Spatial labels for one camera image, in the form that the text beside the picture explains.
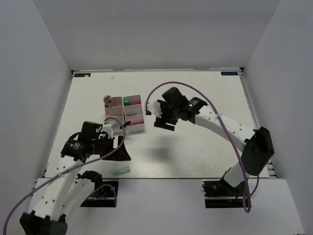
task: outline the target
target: sticker label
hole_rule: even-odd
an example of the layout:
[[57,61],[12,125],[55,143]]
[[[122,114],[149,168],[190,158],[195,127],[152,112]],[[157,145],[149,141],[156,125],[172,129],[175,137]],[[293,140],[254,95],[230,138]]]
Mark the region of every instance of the sticker label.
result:
[[91,73],[76,73],[74,77],[90,77]]
[[237,76],[238,73],[237,72],[231,72],[231,71],[225,71],[225,72],[221,72],[222,76]]

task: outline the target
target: small cylinder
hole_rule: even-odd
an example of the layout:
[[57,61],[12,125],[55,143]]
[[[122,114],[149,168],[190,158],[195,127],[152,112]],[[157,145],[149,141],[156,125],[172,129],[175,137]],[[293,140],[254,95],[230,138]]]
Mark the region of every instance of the small cylinder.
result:
[[131,102],[128,99],[124,100],[124,106],[130,106]]
[[106,107],[113,107],[114,106],[113,98],[110,95],[104,96],[103,97],[103,102],[104,102],[104,105]]
[[116,170],[113,174],[115,176],[118,176],[118,175],[123,175],[123,174],[129,173],[129,172],[131,172],[131,168],[129,166],[127,166],[127,167],[121,168],[119,170]]

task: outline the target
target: blue label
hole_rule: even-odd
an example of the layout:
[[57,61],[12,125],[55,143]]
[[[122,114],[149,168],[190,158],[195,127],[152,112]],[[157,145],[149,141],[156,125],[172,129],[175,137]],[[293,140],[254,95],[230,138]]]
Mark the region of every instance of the blue label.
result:
[[221,75],[222,76],[236,76],[236,75],[238,75],[238,73],[237,72],[221,72]]

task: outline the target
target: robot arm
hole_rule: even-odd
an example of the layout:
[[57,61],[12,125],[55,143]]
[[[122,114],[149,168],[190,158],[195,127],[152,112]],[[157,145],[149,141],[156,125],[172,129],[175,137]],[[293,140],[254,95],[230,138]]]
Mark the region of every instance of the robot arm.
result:
[[[165,101],[157,100],[152,104],[148,104],[148,110],[146,111],[146,115],[153,113],[156,116],[155,127],[174,131],[174,125],[178,119],[182,119],[207,128],[229,140],[217,119],[217,115],[205,101],[197,97],[188,100],[176,87],[166,91],[162,97]],[[269,131],[264,127],[254,130],[224,115],[220,115],[220,118],[234,139],[236,147],[242,152],[241,159],[247,177],[259,175],[274,154]],[[232,191],[242,181],[244,181],[244,177],[240,165],[237,163],[225,173],[218,187],[215,187],[212,191],[225,191],[225,189]]]
[[[113,130],[115,123],[102,124],[85,121],[80,133],[72,135],[64,145],[56,169],[59,177],[48,184],[43,197],[34,206],[31,213],[23,213],[20,223],[26,235],[65,235],[66,219],[83,201],[102,185],[102,175],[94,171],[78,174],[83,163],[93,154],[106,155],[113,150]],[[130,161],[125,145],[105,160]],[[79,181],[69,192],[75,177]]]

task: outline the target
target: cable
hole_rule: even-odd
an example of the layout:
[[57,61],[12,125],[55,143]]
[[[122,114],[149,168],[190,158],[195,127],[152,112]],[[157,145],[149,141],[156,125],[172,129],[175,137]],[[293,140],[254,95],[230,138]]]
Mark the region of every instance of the cable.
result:
[[113,187],[112,185],[109,185],[109,184],[104,184],[104,185],[101,185],[99,186],[98,188],[96,188],[91,194],[89,194],[89,196],[84,200],[86,201],[89,197],[91,197],[95,192],[97,192],[99,189],[102,189],[103,187],[105,186],[109,186],[111,188],[111,190],[113,191],[114,193],[114,203],[115,203],[115,207],[116,207],[116,201],[117,201],[117,198],[116,198],[116,192],[115,192],[115,187]]
[[254,187],[254,190],[252,191],[252,193],[250,194],[250,197],[255,193],[256,189],[258,188],[259,186],[259,181],[260,181],[260,176],[258,175],[257,178],[256,178],[256,185]]
[[19,207],[19,205],[22,204],[28,197],[30,197],[32,194],[34,194],[35,192],[37,192],[38,190],[40,190],[42,187],[46,186],[47,184],[50,184],[51,182],[55,181],[55,180],[58,179],[61,175],[65,175],[65,174],[69,173],[70,171],[75,170],[75,169],[77,169],[77,168],[79,168],[79,167],[83,167],[83,166],[85,166],[85,165],[89,165],[89,164],[91,164],[91,163],[94,163],[94,162],[97,162],[97,161],[99,161],[99,160],[102,160],[102,159],[104,159],[104,158],[110,156],[111,154],[115,153],[115,152],[123,145],[123,143],[124,143],[124,141],[125,141],[125,136],[126,136],[126,132],[125,132],[125,128],[124,128],[123,124],[122,124],[119,120],[117,120],[116,118],[113,118],[113,117],[112,117],[112,118],[111,118],[111,117],[108,117],[108,118],[105,119],[105,121],[108,120],[108,119],[115,120],[120,126],[123,127],[123,140],[122,140],[122,142],[117,146],[117,148],[116,148],[116,149],[113,149],[110,153],[108,153],[108,154],[106,154],[106,155],[104,155],[104,156],[102,156],[102,157],[100,157],[100,158],[98,158],[98,159],[94,159],[94,160],[92,160],[92,161],[90,161],[90,162],[83,163],[83,164],[80,164],[80,165],[77,165],[77,166],[73,166],[73,167],[71,167],[71,168],[69,168],[69,169],[67,169],[67,170],[65,170],[65,171],[62,171],[60,174],[58,174],[58,175],[52,177],[51,179],[49,179],[48,181],[44,182],[44,183],[43,183],[42,185],[40,185],[39,187],[37,187],[37,188],[35,188],[34,190],[32,190],[29,194],[27,194],[25,197],[23,197],[23,198],[13,207],[13,209],[10,211],[10,213],[9,213],[9,215],[7,216],[7,218],[6,218],[6,220],[5,220],[5,223],[4,223],[4,225],[3,225],[3,231],[2,231],[2,232],[3,232],[3,235],[6,235],[6,228],[7,228],[7,226],[8,226],[9,220],[10,220],[10,218],[11,218],[13,212],[14,212],[14,211],[17,209],[17,207]]
[[167,85],[167,84],[180,84],[180,85],[183,85],[183,86],[186,86],[186,87],[189,87],[191,89],[193,89],[194,91],[196,91],[197,93],[199,93],[209,104],[210,106],[212,107],[214,113],[217,115],[217,119],[220,121],[221,123],[221,126],[223,128],[223,130],[225,131],[225,134],[227,135],[228,139],[229,139],[229,142],[231,143],[231,145],[233,146],[234,150],[235,150],[235,153],[236,153],[236,156],[238,158],[238,162],[239,162],[239,165],[240,165],[240,168],[241,168],[241,171],[243,173],[243,176],[244,176],[244,181],[245,181],[245,189],[244,189],[244,194],[243,194],[243,206],[244,206],[244,210],[245,212],[249,213],[250,210],[251,210],[251,197],[250,197],[250,190],[249,190],[249,186],[248,186],[248,178],[246,176],[246,171],[245,171],[245,167],[244,167],[244,164],[243,164],[243,161],[241,160],[241,157],[240,157],[240,154],[238,152],[238,149],[236,147],[236,144],[233,140],[233,138],[231,137],[231,135],[229,134],[229,132],[227,131],[226,129],[226,126],[223,122],[223,120],[221,119],[220,117],[220,114],[219,112],[217,111],[217,109],[215,108],[214,104],[209,100],[208,97],[206,97],[202,92],[200,92],[198,89],[194,88],[193,86],[190,86],[186,83],[183,83],[183,82],[176,82],[176,81],[170,81],[170,82],[164,82],[160,85],[158,85],[157,87],[155,87],[148,95],[147,97],[147,100],[146,100],[146,105],[145,105],[145,108],[146,108],[146,111],[148,110],[148,101],[149,101],[149,98],[150,96],[152,95],[153,92],[155,92],[158,88],[164,86],[164,85]]

